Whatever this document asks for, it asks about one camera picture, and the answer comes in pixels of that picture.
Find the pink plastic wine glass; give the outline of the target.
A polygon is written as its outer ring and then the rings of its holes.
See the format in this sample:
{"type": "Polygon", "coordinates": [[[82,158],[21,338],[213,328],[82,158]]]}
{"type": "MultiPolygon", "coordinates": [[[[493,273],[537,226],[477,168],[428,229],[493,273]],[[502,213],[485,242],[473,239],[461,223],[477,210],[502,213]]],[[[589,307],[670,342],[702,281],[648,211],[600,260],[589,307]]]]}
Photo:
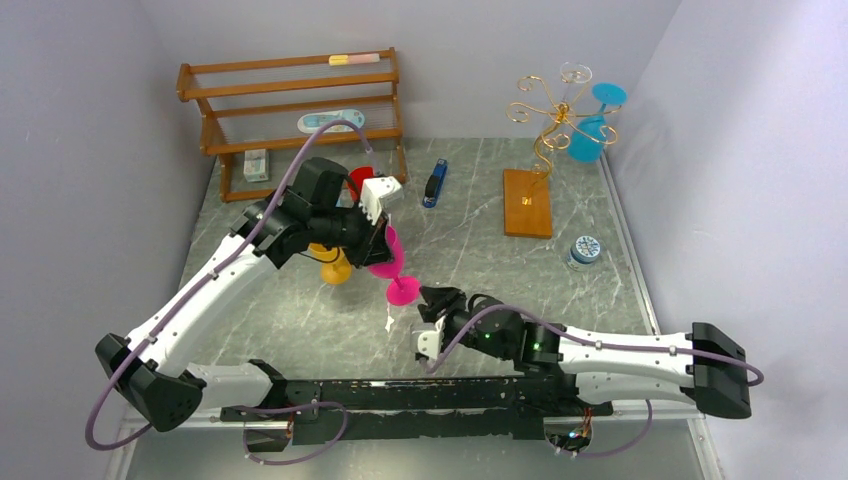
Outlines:
{"type": "Polygon", "coordinates": [[[414,276],[404,276],[405,252],[396,230],[387,226],[385,240],[391,254],[391,259],[368,267],[375,277],[389,281],[386,289],[386,299],[393,306],[407,306],[419,297],[421,284],[414,276]]]}

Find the yellow plastic wine glass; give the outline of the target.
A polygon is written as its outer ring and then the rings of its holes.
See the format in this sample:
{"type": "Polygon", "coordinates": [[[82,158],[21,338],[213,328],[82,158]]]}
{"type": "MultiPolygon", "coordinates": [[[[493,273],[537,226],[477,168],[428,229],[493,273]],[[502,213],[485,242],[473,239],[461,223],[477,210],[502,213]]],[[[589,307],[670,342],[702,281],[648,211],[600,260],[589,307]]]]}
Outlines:
{"type": "Polygon", "coordinates": [[[350,278],[353,267],[340,248],[329,248],[318,243],[311,243],[308,251],[314,259],[322,264],[320,276],[325,283],[340,285],[350,278]]]}

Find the red plastic wine glass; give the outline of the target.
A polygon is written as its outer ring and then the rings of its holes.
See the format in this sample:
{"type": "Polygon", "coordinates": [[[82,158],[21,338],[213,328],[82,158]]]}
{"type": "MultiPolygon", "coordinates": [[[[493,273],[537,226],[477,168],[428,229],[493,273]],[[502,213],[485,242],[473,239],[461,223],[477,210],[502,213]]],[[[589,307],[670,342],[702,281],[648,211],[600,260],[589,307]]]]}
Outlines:
{"type": "Polygon", "coordinates": [[[357,167],[349,173],[348,178],[345,180],[345,185],[354,203],[360,199],[364,181],[374,177],[375,170],[372,166],[357,167]]]}

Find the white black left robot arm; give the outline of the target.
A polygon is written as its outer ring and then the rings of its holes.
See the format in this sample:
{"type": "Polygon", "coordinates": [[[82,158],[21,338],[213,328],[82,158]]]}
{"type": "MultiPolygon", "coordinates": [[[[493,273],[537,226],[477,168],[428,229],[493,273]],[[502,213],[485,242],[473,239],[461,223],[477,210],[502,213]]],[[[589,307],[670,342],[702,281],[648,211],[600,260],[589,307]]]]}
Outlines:
{"type": "Polygon", "coordinates": [[[203,409],[248,407],[262,420],[283,412],[287,381],[268,363],[209,366],[192,358],[236,300],[312,244],[340,249],[355,268],[391,259],[386,207],[402,197],[402,186],[392,176],[368,178],[356,203],[340,207],[351,177],[321,157],[291,166],[284,190],[248,205],[204,267],[159,312],[125,336],[98,342],[96,356],[115,390],[153,429],[168,432],[203,409]]]}

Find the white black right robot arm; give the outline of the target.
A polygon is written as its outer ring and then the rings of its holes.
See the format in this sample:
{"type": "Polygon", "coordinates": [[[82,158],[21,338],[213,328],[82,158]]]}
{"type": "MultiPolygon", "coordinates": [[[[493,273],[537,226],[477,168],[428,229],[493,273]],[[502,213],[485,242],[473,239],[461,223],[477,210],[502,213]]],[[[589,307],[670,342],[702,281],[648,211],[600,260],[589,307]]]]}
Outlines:
{"type": "Polygon", "coordinates": [[[549,389],[553,408],[669,400],[723,419],[752,414],[751,387],[762,376],[745,349],[717,326],[695,322],[686,333],[593,332],[544,321],[486,295],[455,287],[422,287],[417,309],[427,329],[414,334],[416,355],[438,369],[458,346],[512,363],[526,376],[560,377],[549,389]]]}

